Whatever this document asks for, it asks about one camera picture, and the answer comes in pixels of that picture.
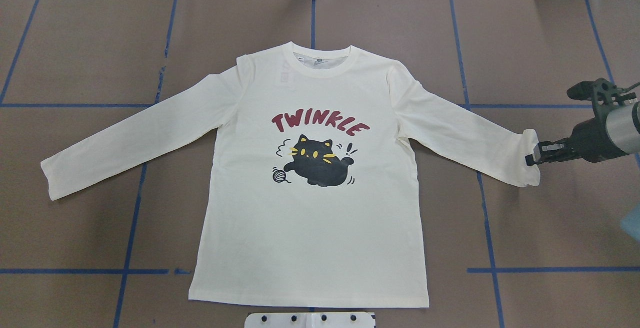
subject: squiggly line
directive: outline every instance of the squiggly line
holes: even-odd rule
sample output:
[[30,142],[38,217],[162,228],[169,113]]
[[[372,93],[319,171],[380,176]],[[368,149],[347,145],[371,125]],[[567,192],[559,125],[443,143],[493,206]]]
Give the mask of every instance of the squiggly line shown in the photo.
[[285,142],[290,141],[290,140],[291,140],[291,139],[290,139],[290,138],[288,138],[288,139],[286,139],[286,140],[282,141],[282,144],[281,144],[280,146],[278,146],[278,150],[276,151],[276,155],[278,155],[278,156],[282,157],[282,155],[280,155],[278,152],[280,152],[280,148],[281,148],[282,146],[284,146],[284,145],[285,145]]

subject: neckline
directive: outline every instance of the neckline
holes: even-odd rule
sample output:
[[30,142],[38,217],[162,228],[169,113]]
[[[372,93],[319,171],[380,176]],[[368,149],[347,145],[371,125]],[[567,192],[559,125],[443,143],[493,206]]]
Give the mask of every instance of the neckline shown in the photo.
[[[291,41],[283,44],[282,48],[286,61],[291,65],[291,67],[305,76],[315,78],[335,77],[337,75],[340,75],[341,73],[345,73],[345,71],[350,69],[350,67],[354,64],[359,53],[359,49],[355,46],[348,46],[341,50],[322,51],[314,50],[313,48],[298,46]],[[307,67],[302,64],[302,62],[299,62],[299,60],[297,60],[295,57],[295,53],[300,53],[302,55],[321,59],[336,59],[339,57],[347,57],[347,59],[336,67],[315,69]]]

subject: printed graphic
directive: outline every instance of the printed graphic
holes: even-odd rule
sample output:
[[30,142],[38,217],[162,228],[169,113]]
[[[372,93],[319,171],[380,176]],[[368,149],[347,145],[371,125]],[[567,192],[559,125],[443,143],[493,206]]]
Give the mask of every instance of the printed graphic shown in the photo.
[[332,151],[333,141],[314,141],[305,135],[300,135],[297,144],[291,148],[290,155],[293,162],[285,164],[283,170],[275,169],[273,180],[283,182],[286,172],[295,171],[298,176],[306,178],[310,185],[320,187],[337,186],[345,182],[347,171],[354,159],[344,157],[339,159]]

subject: red lettering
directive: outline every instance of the red lettering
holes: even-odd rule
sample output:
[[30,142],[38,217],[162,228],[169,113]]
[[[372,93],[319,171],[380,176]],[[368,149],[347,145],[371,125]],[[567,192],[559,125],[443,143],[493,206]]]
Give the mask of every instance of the red lettering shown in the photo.
[[357,125],[354,125],[352,128],[349,128],[349,130],[347,130],[347,135],[355,135],[355,132],[359,132],[360,130],[369,130],[370,127],[365,125],[364,123],[358,123]]
[[274,118],[271,119],[271,121],[275,123],[276,126],[278,126],[278,130],[280,132],[284,132],[284,127],[282,126],[282,114],[275,116]]
[[338,130],[340,131],[344,131],[347,128],[345,128],[346,125],[350,124],[351,122],[354,122],[356,119],[353,117],[347,117],[344,119],[344,121],[340,122],[340,125],[338,125]]
[[340,111],[339,110],[334,110],[334,112],[331,112],[331,116],[329,116],[329,119],[327,119],[326,123],[324,124],[325,126],[336,126],[336,121],[340,121],[343,117],[340,116]]
[[313,123],[322,123],[325,120],[326,115],[329,114],[329,110],[325,110],[324,112],[320,112],[320,110],[315,110],[313,114]]
[[314,109],[308,109],[306,110],[306,116],[304,116],[304,124],[308,125],[309,124],[309,119],[311,119],[311,112],[313,112]]
[[300,119],[302,119],[303,109],[299,109],[295,112],[295,115],[290,116],[289,114],[284,114],[284,119],[286,119],[286,123],[289,127],[295,127],[300,125]]

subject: brown surface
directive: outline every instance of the brown surface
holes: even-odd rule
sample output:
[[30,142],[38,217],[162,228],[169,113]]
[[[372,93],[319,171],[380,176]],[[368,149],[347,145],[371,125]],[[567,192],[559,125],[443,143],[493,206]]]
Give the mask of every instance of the brown surface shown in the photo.
[[316,0],[315,47],[352,44],[400,60],[425,89],[464,103],[449,6],[449,0]]
[[[165,58],[173,1],[41,0],[4,103],[152,103],[163,66],[165,99],[233,66],[238,55],[290,40],[311,44],[311,0],[178,0]],[[570,85],[606,77],[584,0],[454,2],[473,104],[576,103],[565,96]],[[640,22],[640,12],[608,9],[635,1],[590,2],[614,77],[620,84],[640,79],[637,34],[620,25]],[[0,20],[0,75],[33,4],[11,0],[3,11],[11,20]],[[387,16],[377,14],[380,7]],[[316,0],[315,11],[316,48],[354,44],[399,59],[427,89],[464,103],[449,0]],[[125,267],[140,167],[52,203],[39,162],[140,109],[0,106],[0,270]],[[591,115],[474,112],[517,132],[535,128],[543,140],[565,137]],[[148,163],[130,268],[168,274],[127,276],[120,327],[239,328],[249,313],[293,310],[187,300],[214,141],[211,132]],[[371,310],[377,326],[498,327],[492,275],[467,273],[491,267],[476,173],[412,144],[431,307]],[[637,242],[618,226],[640,201],[633,157],[541,171],[541,186],[525,189],[483,176],[497,267],[640,265]],[[0,271],[0,306],[10,307],[0,326],[112,327],[121,278]],[[638,272],[497,278],[506,328],[632,327],[640,320]]]

